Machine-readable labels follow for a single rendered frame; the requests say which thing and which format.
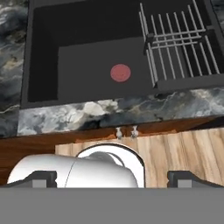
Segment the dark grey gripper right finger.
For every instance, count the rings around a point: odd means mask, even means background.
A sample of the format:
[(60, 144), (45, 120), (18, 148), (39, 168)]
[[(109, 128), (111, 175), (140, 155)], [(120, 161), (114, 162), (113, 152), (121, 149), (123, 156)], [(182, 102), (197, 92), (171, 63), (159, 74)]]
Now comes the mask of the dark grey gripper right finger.
[(201, 179), (190, 171), (168, 171), (167, 178), (168, 188), (223, 188), (223, 185)]

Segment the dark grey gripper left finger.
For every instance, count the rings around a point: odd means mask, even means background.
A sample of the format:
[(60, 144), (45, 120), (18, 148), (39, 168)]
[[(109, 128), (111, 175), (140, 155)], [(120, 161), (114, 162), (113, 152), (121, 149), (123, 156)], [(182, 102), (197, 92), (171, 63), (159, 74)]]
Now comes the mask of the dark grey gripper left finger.
[(8, 187), (56, 188), (56, 171), (34, 171), (24, 179), (8, 184)]

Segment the black kitchen sink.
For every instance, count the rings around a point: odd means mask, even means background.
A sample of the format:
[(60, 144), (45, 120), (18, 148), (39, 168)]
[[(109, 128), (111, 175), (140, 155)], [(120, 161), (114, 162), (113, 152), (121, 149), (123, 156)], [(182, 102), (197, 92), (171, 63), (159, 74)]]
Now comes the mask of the black kitchen sink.
[[(30, 0), (22, 109), (169, 93), (152, 86), (141, 0)], [(110, 70), (131, 76), (116, 82)]]

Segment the red round sink drain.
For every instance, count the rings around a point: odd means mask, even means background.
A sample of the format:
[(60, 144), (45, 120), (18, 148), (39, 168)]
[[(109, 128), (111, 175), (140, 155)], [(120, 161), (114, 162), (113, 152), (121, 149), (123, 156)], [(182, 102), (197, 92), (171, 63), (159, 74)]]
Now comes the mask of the red round sink drain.
[(130, 76), (131, 70), (125, 64), (116, 64), (110, 70), (110, 77), (116, 82), (125, 82)]

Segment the brown wooden cupboard door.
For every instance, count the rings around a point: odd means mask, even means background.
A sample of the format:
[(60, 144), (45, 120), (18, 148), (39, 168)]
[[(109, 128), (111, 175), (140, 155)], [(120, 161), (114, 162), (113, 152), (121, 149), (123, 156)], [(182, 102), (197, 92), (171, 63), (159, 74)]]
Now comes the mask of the brown wooden cupboard door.
[(2, 138), (0, 139), (0, 186), (7, 183), (12, 168), (25, 156), (54, 154), (57, 151), (57, 145), (61, 144), (68, 145), (67, 155), (77, 155), (80, 150), (75, 150), (73, 144), (115, 139), (116, 132), (116, 128), (106, 128)]
[(217, 127), (224, 127), (224, 115), (141, 123), (137, 125), (136, 130), (140, 137), (144, 137)]

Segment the white round thing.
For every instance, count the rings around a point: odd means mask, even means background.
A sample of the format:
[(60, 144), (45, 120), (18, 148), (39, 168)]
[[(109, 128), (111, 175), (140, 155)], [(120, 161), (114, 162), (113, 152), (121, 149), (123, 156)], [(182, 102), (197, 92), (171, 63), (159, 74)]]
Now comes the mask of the white round thing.
[(120, 143), (98, 143), (75, 157), (26, 156), (16, 163), (7, 184), (41, 171), (56, 172), (58, 188), (145, 188), (144, 161)]

